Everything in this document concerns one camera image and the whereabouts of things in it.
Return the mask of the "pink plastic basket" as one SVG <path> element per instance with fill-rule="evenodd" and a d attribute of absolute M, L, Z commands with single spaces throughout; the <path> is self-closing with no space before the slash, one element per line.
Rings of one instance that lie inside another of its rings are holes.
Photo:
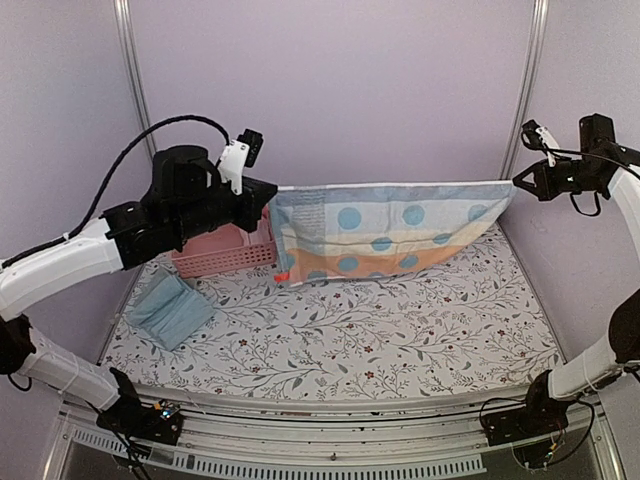
<path fill-rule="evenodd" d="M 276 246 L 268 208 L 263 209 L 254 232 L 247 233 L 233 224 L 224 225 L 189 240 L 181 252 L 173 251 L 170 259 L 183 278 L 273 264 Z"/>

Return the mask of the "blue patterned towel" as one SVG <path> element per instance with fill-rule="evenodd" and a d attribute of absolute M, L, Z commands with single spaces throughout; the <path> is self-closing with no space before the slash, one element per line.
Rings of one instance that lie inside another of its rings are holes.
<path fill-rule="evenodd" d="M 511 203 L 510 181 L 288 186 L 269 202 L 283 280 L 369 279 L 444 262 Z"/>

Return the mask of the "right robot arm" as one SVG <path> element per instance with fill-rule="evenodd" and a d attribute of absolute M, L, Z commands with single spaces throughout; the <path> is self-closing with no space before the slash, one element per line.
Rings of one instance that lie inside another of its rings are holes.
<path fill-rule="evenodd" d="M 520 130 L 536 160 L 512 179 L 505 225 L 562 357 L 518 412 L 527 436 L 554 422 L 550 400 L 595 393 L 639 365 L 639 153 L 602 114 L 579 119 L 578 136 L 570 148 L 534 120 Z"/>

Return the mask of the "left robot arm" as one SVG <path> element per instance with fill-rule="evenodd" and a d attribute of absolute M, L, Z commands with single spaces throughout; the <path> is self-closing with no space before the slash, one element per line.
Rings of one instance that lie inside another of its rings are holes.
<path fill-rule="evenodd" d="M 205 148 L 179 145 L 157 152 L 151 184 L 139 201 L 104 211 L 81 231 L 1 270 L 1 372 L 46 383 L 81 398 L 128 434 L 148 426 L 148 412 L 123 374 L 112 373 L 51 342 L 26 309 L 103 274 L 129 270 L 188 240 L 233 224 L 254 232 L 277 186 L 246 177 L 257 150 L 234 141 L 212 162 Z"/>

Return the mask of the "plain teal folded towel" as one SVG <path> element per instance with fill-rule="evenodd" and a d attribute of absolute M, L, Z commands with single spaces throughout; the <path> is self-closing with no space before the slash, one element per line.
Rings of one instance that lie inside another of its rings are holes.
<path fill-rule="evenodd" d="M 134 301 L 127 323 L 164 350 L 180 346 L 215 315 L 211 303 L 179 276 L 161 269 Z"/>

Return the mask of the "floral table mat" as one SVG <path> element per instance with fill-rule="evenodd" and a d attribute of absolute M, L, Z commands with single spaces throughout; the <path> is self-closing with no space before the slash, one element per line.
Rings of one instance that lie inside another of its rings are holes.
<path fill-rule="evenodd" d="M 385 400 L 529 384 L 563 360 L 498 226 L 429 269 L 279 285 L 271 266 L 190 281 L 214 316 L 173 350 L 120 320 L 103 362 L 137 383 L 274 400 Z"/>

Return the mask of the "right aluminium frame post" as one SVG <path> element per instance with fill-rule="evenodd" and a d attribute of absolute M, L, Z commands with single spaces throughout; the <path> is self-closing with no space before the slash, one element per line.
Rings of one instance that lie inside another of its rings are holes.
<path fill-rule="evenodd" d="M 516 103 L 515 115 L 500 169 L 500 178 L 502 180 L 509 179 L 516 167 L 520 145 L 521 126 L 529 113 L 536 77 L 544 49 L 548 14 L 548 0 L 535 0 L 533 2 L 524 70 Z"/>

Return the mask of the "aluminium frame post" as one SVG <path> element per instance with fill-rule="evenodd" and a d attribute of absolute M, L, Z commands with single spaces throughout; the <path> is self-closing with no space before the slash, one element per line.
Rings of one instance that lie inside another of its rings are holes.
<path fill-rule="evenodd" d="M 529 113 L 536 77 L 544 49 L 548 14 L 548 0 L 535 0 L 533 2 L 524 70 L 516 103 L 515 115 L 500 169 L 500 178 L 502 180 L 509 179 L 516 167 L 520 145 L 521 126 Z"/>
<path fill-rule="evenodd" d="M 127 0 L 114 0 L 113 5 L 119 42 L 134 109 L 140 128 L 145 130 L 151 126 L 151 122 L 137 55 L 130 2 Z"/>

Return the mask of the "left aluminium frame post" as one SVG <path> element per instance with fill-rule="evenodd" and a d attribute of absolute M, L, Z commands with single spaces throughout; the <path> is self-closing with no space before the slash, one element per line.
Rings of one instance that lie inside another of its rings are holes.
<path fill-rule="evenodd" d="M 151 126 L 151 122 L 137 55 L 130 2 L 127 0 L 114 0 L 113 5 L 119 42 L 134 109 L 140 128 L 145 130 Z"/>

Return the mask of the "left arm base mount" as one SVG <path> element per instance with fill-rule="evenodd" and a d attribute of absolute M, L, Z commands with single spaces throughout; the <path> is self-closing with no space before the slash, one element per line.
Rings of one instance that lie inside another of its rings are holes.
<path fill-rule="evenodd" d="M 126 438 L 176 446 L 184 422 L 180 407 L 168 400 L 143 405 L 128 376 L 113 367 L 109 371 L 115 377 L 118 398 L 111 407 L 99 411 L 96 425 Z"/>

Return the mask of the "front aluminium rail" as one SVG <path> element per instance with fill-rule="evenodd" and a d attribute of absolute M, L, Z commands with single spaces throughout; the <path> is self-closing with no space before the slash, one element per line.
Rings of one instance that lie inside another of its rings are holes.
<path fill-rule="evenodd" d="M 524 460 L 550 435 L 491 444 L 481 417 L 514 409 L 521 387 L 395 400 L 269 400 L 140 386 L 184 418 L 174 446 L 145 442 L 146 476 L 211 479 L 621 479 L 597 397 L 569 409 L 551 465 Z"/>

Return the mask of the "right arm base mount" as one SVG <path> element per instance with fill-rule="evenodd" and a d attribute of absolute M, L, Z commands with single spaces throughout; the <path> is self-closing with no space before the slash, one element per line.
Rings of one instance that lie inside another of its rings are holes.
<path fill-rule="evenodd" d="M 567 410 L 573 401 L 551 397 L 548 386 L 550 373 L 547 370 L 536 377 L 517 408 L 484 413 L 484 407 L 497 401 L 497 397 L 482 405 L 479 422 L 490 446 L 560 432 L 568 426 Z"/>

